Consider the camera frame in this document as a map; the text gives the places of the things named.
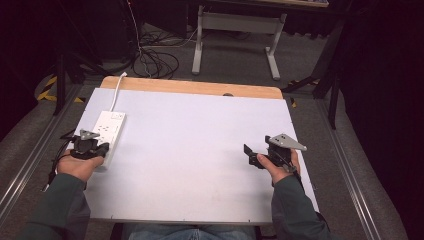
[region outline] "white stand leg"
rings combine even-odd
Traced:
[[[200,73],[200,63],[202,62],[202,21],[203,21],[203,6],[199,6],[198,18],[197,18],[197,40],[196,50],[194,51],[193,68],[191,72],[194,75]]]
[[[270,47],[265,48],[265,53],[268,58],[269,67],[272,73],[272,79],[276,81],[280,80],[280,73],[278,72],[277,63],[275,62],[274,52],[275,52],[275,49],[277,48],[277,44],[278,44],[278,40],[280,39],[281,32],[283,31],[286,16],[287,14],[282,14],[280,18],[280,22],[277,23],[275,33],[274,33],[274,40],[273,40],[271,48]]]

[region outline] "finger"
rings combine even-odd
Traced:
[[[90,161],[93,164],[93,167],[96,168],[102,165],[105,162],[105,159],[102,156],[90,158],[87,161]]]
[[[66,151],[63,153],[63,155],[69,155],[71,154],[71,149],[66,149]]]
[[[257,159],[259,163],[264,166],[266,170],[271,174],[271,176],[275,176],[280,172],[280,169],[278,169],[277,166],[275,166],[267,157],[265,157],[262,154],[257,155]]]
[[[300,164],[299,164],[299,156],[297,155],[296,150],[290,149],[291,160],[294,166],[296,166],[297,172],[300,175]]]

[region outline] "white table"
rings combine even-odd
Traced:
[[[124,88],[130,80],[124,79]],[[113,93],[94,91],[77,130],[94,127]],[[296,139],[284,99],[120,90],[115,111],[125,112],[127,119],[109,170],[94,173],[88,182],[92,218],[272,222],[270,175],[248,164],[243,144],[266,153],[265,135],[286,133]],[[306,193],[318,210],[300,152],[299,160]]]

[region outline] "electrical outlet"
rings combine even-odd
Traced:
[[[122,112],[102,111],[100,113],[93,132],[100,134],[99,137],[96,137],[99,140],[98,145],[109,143],[109,152],[106,154],[104,163],[96,168],[96,172],[103,172],[109,168],[124,120],[125,113]]]

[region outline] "wooden table edge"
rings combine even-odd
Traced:
[[[119,77],[105,77],[101,88],[115,89]],[[149,92],[172,92],[188,94],[218,95],[231,94],[235,97],[283,99],[279,88],[266,86],[251,86],[226,83],[193,82],[180,80],[163,80],[148,78],[125,77],[119,89]]]

